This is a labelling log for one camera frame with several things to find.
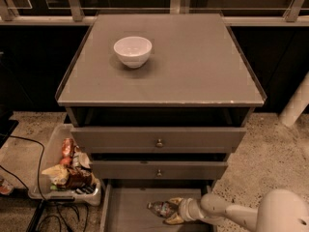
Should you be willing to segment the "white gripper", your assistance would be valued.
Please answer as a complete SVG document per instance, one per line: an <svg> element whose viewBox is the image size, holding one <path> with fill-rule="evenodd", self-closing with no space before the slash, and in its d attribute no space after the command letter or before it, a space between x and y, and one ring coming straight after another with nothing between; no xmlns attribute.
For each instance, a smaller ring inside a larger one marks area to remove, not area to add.
<svg viewBox="0 0 309 232"><path fill-rule="evenodd" d="M185 221L203 220L205 218L205 213L201 209L200 199L173 197L168 202L179 205L179 214L174 213L164 220L168 225L183 224Z"/></svg>

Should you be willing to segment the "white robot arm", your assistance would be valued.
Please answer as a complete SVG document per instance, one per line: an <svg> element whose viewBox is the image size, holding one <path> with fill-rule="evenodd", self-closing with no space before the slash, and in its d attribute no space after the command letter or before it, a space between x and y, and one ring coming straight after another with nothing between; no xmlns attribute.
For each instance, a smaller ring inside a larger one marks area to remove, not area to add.
<svg viewBox="0 0 309 232"><path fill-rule="evenodd" d="M308 232L308 80L283 112L255 115L240 149L215 192L176 198L179 210L165 222L218 224L230 220L249 232Z"/></svg>

